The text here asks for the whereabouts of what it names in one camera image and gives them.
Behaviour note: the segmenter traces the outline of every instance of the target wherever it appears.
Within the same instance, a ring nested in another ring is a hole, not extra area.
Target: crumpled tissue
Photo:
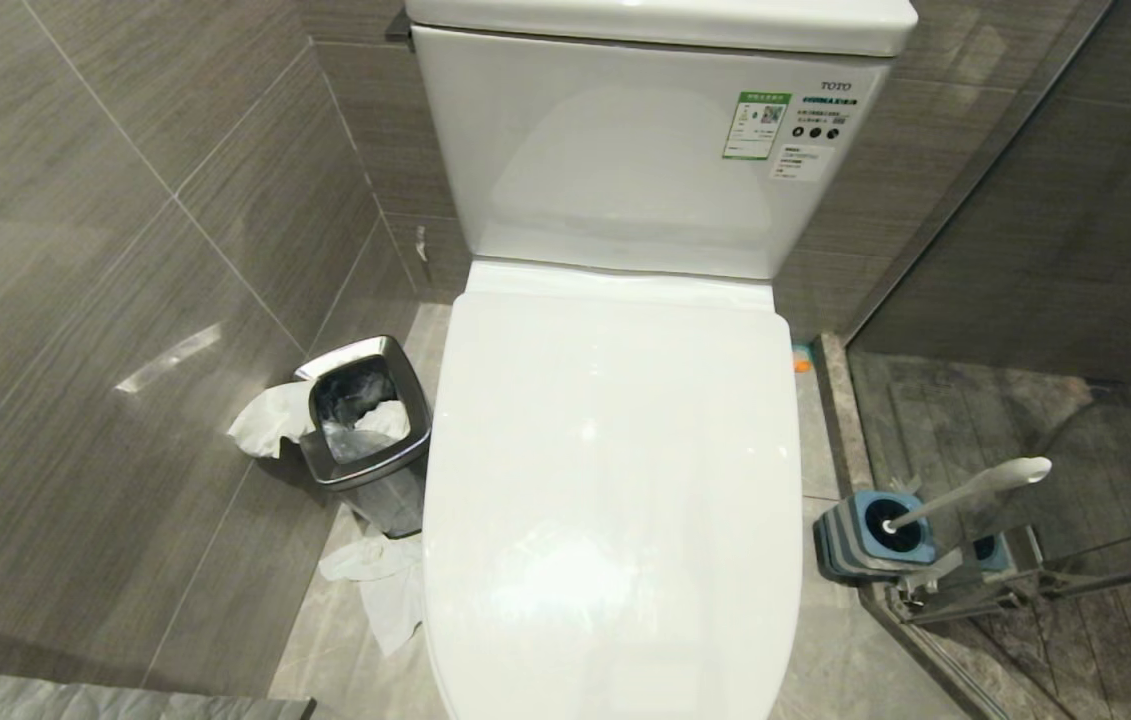
[[[297,442],[316,428],[308,409],[314,383],[304,381],[265,389],[241,410],[227,434],[247,456],[280,457],[282,437]]]
[[[353,427],[339,420],[321,420],[321,432],[335,461],[353,462],[408,436],[409,415],[400,400],[386,400],[361,416]]]
[[[321,561],[327,580],[356,580],[378,650],[390,656],[423,623],[423,537],[388,539],[377,529]]]

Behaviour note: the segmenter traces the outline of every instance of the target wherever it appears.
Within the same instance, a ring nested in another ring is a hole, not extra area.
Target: toilet
[[[406,9],[475,258],[423,515],[447,711],[763,720],[808,540],[771,278],[916,14],[905,0]]]

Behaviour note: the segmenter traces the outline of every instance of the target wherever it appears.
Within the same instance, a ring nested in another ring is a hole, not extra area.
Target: toilet seat
[[[800,488],[771,311],[465,293],[423,521],[451,717],[762,720],[797,624]]]

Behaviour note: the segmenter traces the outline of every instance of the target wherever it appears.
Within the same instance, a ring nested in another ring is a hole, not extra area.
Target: bathroom wall
[[[405,44],[383,38],[402,1],[299,0],[299,8],[420,298],[454,302],[468,280],[472,255],[418,61]],[[428,243],[425,266],[415,252],[418,228]]]
[[[879,109],[776,279],[800,340],[848,331],[1012,136],[1099,0],[913,0],[921,24]],[[400,0],[300,0],[411,277],[432,301],[470,262],[417,61],[383,29]],[[422,225],[429,268],[413,254]]]
[[[292,0],[0,0],[0,673],[265,693],[331,506],[225,430],[417,302]]]
[[[856,347],[1131,382],[1131,1]]]

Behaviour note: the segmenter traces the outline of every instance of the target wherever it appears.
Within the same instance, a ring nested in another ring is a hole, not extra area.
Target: toilet brush
[[[988,468],[969,478],[969,482],[965,483],[961,487],[943,493],[943,495],[926,502],[925,505],[916,510],[907,512],[907,514],[899,515],[893,520],[882,521],[881,529],[884,529],[887,534],[897,534],[899,528],[904,528],[905,524],[914,523],[914,521],[934,514],[934,512],[949,505],[955,505],[955,503],[967,502],[978,496],[993,495],[993,493],[1007,489],[1030,486],[1033,483],[1044,480],[1045,475],[1048,475],[1051,466],[1053,465],[1047,457],[1017,457],[1015,460],[1001,462],[995,468]]]

